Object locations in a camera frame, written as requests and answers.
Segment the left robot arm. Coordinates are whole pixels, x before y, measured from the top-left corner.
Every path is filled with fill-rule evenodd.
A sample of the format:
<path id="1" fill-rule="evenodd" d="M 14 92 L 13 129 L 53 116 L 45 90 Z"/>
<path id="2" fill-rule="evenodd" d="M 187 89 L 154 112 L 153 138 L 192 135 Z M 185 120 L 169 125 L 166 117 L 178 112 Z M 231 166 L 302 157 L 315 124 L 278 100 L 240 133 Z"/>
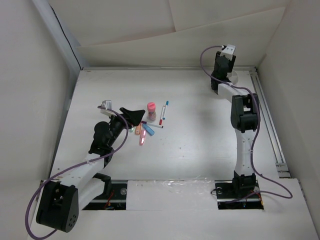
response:
<path id="1" fill-rule="evenodd" d="M 68 233 L 75 226 L 80 210 L 91 200 L 111 194 L 111 178 L 100 172 L 116 152 L 113 144 L 122 131 L 138 126 L 146 112 L 121 107 L 117 113 L 103 106 L 99 108 L 110 114 L 109 122 L 100 121 L 94 126 L 93 141 L 82 163 L 59 173 L 61 179 L 53 177 L 44 184 L 36 214 L 38 224 Z"/>

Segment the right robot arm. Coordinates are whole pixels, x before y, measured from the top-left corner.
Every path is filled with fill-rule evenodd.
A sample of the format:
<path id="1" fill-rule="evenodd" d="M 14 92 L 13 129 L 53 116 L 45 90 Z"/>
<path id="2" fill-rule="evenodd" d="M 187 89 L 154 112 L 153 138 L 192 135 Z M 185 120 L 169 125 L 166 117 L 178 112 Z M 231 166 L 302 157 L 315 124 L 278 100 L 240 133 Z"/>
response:
<path id="1" fill-rule="evenodd" d="M 232 184 L 228 187 L 235 197 L 243 197 L 254 190 L 256 175 L 251 165 L 252 143 L 260 124 L 259 98 L 256 93 L 233 85 L 232 73 L 235 56 L 227 57 L 222 51 L 215 55 L 211 74 L 211 88 L 231 103 L 230 122 L 235 130 L 237 156 Z"/>

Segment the blue cap white marker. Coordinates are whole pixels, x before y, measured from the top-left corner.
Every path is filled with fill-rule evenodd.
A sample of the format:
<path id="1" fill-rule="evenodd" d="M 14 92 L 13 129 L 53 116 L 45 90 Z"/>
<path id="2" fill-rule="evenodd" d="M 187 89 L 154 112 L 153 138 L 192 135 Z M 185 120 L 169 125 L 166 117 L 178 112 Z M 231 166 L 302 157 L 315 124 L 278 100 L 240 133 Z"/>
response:
<path id="1" fill-rule="evenodd" d="M 163 111 L 162 111 L 162 120 L 165 120 L 166 119 L 166 112 L 167 112 L 167 107 L 169 105 L 169 101 L 167 100 L 165 105 L 163 106 Z"/>

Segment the pink cap small bottle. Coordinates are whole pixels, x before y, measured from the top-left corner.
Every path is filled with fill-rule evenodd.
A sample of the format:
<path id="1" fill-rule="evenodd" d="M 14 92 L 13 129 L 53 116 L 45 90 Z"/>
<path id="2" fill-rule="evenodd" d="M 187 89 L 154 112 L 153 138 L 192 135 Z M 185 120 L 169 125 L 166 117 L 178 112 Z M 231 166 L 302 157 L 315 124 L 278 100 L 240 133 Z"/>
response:
<path id="1" fill-rule="evenodd" d="M 147 118 L 150 121 L 155 121 L 157 116 L 156 116 L 156 104 L 154 102 L 149 102 L 147 104 Z"/>

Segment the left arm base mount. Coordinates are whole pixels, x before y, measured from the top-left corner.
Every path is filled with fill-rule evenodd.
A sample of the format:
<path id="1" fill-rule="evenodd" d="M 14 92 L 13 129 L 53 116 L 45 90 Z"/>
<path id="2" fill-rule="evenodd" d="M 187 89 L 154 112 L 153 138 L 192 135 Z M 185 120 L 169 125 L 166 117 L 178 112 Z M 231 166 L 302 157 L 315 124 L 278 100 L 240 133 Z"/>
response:
<path id="1" fill-rule="evenodd" d="M 122 211 L 126 210 L 128 194 L 128 182 L 112 180 L 111 187 L 108 187 L 101 195 L 95 197 L 83 210 L 88 211 Z"/>

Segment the red cap white marker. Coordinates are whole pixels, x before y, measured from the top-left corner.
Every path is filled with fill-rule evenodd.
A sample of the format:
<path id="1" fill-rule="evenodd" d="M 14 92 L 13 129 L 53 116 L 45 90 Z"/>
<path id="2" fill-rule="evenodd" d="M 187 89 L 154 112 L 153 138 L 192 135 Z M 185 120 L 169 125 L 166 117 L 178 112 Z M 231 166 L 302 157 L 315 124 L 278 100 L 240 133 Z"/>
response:
<path id="1" fill-rule="evenodd" d="M 160 115 L 160 118 L 159 118 L 159 125 L 162 126 L 162 114 L 163 114 L 163 109 L 164 109 L 164 105 L 162 106 L 162 110 L 161 110 L 161 115 Z"/>

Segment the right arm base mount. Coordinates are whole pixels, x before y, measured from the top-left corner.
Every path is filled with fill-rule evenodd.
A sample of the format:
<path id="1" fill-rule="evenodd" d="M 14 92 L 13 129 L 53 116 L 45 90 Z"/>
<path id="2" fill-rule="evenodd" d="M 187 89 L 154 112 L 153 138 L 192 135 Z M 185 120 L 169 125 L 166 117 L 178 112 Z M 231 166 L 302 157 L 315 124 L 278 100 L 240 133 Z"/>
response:
<path id="1" fill-rule="evenodd" d="M 264 204 L 256 181 L 254 187 L 236 192 L 231 181 L 215 181 L 210 194 L 216 196 L 219 210 L 263 210 Z"/>

